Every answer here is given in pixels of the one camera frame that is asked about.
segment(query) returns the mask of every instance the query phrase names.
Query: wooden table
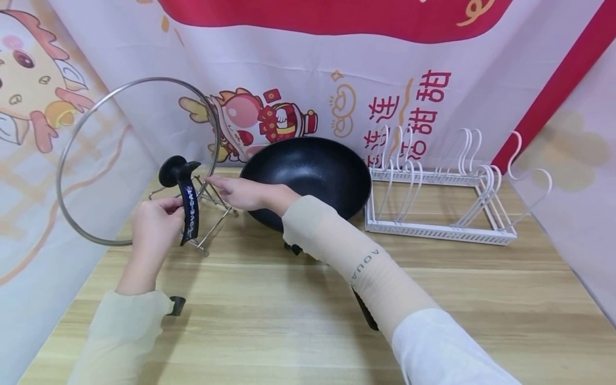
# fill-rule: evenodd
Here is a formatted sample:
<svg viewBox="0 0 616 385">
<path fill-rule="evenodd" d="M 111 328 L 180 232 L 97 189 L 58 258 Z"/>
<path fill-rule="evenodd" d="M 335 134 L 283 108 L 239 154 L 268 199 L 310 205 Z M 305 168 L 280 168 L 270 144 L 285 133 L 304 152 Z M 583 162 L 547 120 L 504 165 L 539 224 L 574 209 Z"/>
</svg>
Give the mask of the wooden table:
<svg viewBox="0 0 616 385">
<path fill-rule="evenodd" d="M 401 200 L 405 189 L 393 194 Z M 508 184 L 500 197 L 509 213 L 523 212 Z M 450 221 L 467 199 L 463 188 L 427 188 L 414 209 Z M 216 208 L 201 208 L 204 222 L 214 220 Z M 369 235 L 522 383 L 614 384 L 616 332 L 537 222 L 528 217 L 517 230 L 508 247 Z M 209 250 L 207 258 L 190 245 L 171 250 L 158 287 L 187 304 L 165 317 L 142 384 L 403 384 L 389 345 L 331 268 L 293 256 L 245 213 L 224 221 Z M 102 258 L 22 384 L 66 382 L 129 253 L 112 248 Z"/>
</svg>

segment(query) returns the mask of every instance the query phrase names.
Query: cartoon character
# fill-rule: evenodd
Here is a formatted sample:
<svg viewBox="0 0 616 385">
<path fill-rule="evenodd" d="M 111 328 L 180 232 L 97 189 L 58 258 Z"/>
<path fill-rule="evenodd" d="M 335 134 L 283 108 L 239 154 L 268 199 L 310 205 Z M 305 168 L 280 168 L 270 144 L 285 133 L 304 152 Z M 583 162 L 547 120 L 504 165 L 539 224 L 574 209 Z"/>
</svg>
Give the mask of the cartoon character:
<svg viewBox="0 0 616 385">
<path fill-rule="evenodd" d="M 53 149 L 56 130 L 94 105 L 74 91 L 87 89 L 53 33 L 19 10 L 0 11 L 0 139 L 21 145 L 30 126 L 42 153 Z"/>
<path fill-rule="evenodd" d="M 270 104 L 265 105 L 259 96 L 238 88 L 235 92 L 221 91 L 220 96 L 208 98 L 221 123 L 218 162 L 247 162 L 268 144 L 317 131 L 318 116 L 313 110 L 303 114 L 295 103 L 273 103 L 280 100 L 277 89 L 265 92 L 264 97 Z M 194 122 L 209 121 L 202 103 L 188 97 L 181 98 L 179 103 L 190 112 Z"/>
</svg>

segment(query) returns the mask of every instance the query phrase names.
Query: wok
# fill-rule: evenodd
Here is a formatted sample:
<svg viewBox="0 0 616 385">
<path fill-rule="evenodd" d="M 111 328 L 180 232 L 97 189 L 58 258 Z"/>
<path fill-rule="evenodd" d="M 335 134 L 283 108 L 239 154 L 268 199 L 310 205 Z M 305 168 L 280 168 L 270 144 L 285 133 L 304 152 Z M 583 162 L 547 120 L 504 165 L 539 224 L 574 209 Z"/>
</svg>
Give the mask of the wok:
<svg viewBox="0 0 616 385">
<path fill-rule="evenodd" d="M 240 177 L 265 184 L 284 184 L 300 195 L 312 195 L 333 207 L 344 219 L 359 213 L 371 190 L 368 167 L 351 149 L 330 139 L 297 137 L 273 143 L 257 152 Z M 283 232 L 282 220 L 267 209 L 248 212 L 270 229 Z M 287 245 L 295 255 L 297 245 Z M 355 297 L 368 325 L 378 326 L 362 299 Z"/>
</svg>

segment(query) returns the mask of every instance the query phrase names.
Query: lid holder stand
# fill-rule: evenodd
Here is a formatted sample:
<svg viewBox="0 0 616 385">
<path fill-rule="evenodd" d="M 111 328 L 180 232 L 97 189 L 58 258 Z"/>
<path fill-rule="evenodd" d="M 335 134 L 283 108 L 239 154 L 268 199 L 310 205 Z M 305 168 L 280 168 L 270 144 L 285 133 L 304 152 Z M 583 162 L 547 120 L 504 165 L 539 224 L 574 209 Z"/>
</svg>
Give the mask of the lid holder stand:
<svg viewBox="0 0 616 385">
<path fill-rule="evenodd" d="M 229 206 L 229 204 L 227 204 L 224 200 L 222 200 L 221 196 L 218 194 L 218 192 L 216 191 L 216 189 L 214 187 L 212 187 L 212 185 L 204 183 L 201 180 L 201 176 L 199 175 L 195 175 L 192 177 L 192 181 L 193 182 L 197 182 L 199 184 L 199 189 L 197 191 L 197 200 L 199 202 L 203 201 L 203 202 L 211 202 L 214 203 L 214 205 L 216 206 L 221 206 L 225 209 L 225 211 L 223 212 L 222 216 L 220 217 L 220 219 L 218 221 L 216 221 L 216 223 L 210 228 L 210 230 L 208 231 L 208 233 L 201 239 L 201 240 L 197 240 L 197 239 L 191 239 L 189 240 L 187 243 L 190 243 L 191 245 L 193 245 L 194 247 L 200 249 L 203 252 L 203 256 L 207 257 L 209 255 L 209 251 L 206 247 L 206 242 L 208 240 L 208 237 L 214 232 L 214 230 L 216 230 L 220 224 L 222 223 L 222 221 L 227 217 L 227 215 L 231 214 L 233 217 L 237 218 L 238 217 L 238 213 L 237 210 L 235 210 L 234 208 L 232 208 L 231 206 Z M 154 199 L 154 195 L 166 190 L 167 187 L 161 187 L 158 188 L 154 191 L 152 191 L 149 195 L 148 195 L 148 199 L 152 200 Z"/>
</svg>

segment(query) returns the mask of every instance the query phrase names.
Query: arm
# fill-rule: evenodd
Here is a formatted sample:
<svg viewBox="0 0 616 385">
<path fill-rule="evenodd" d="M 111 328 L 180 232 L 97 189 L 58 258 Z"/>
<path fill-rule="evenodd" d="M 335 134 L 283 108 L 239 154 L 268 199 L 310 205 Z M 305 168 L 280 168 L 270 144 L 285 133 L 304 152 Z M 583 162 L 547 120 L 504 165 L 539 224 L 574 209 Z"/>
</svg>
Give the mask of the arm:
<svg viewBox="0 0 616 385">
<path fill-rule="evenodd" d="M 332 207 L 284 185 L 221 177 L 208 182 L 233 206 L 278 214 L 288 244 L 326 262 L 351 284 L 391 344 L 407 384 L 519 385 L 382 247 Z"/>
<path fill-rule="evenodd" d="M 90 325 L 86 345 L 69 385 L 131 385 L 172 310 L 156 289 L 164 257 L 184 223 L 182 200 L 142 203 L 133 220 L 133 249 L 116 287 L 105 295 Z"/>
</svg>

